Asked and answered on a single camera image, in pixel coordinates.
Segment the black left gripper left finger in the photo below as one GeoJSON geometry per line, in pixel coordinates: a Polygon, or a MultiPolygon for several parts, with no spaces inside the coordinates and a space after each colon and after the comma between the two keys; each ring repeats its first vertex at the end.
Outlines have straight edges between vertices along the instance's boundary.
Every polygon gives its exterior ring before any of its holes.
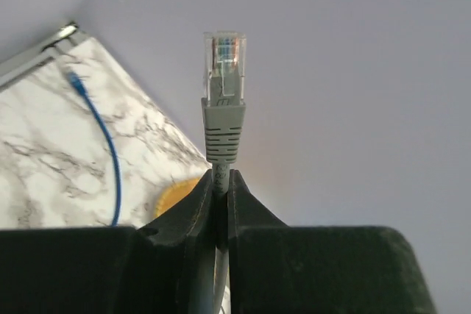
{"type": "Polygon", "coordinates": [[[213,313],[215,226],[211,173],[138,231],[152,244],[156,313],[213,313]]]}

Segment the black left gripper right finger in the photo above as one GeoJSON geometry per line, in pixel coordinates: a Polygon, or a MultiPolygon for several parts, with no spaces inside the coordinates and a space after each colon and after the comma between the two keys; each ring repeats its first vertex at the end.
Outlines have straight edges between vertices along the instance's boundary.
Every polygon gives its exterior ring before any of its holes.
{"type": "Polygon", "coordinates": [[[232,313],[269,313],[280,267],[274,236],[287,227],[250,192],[240,171],[231,171],[227,239],[232,313]]]}

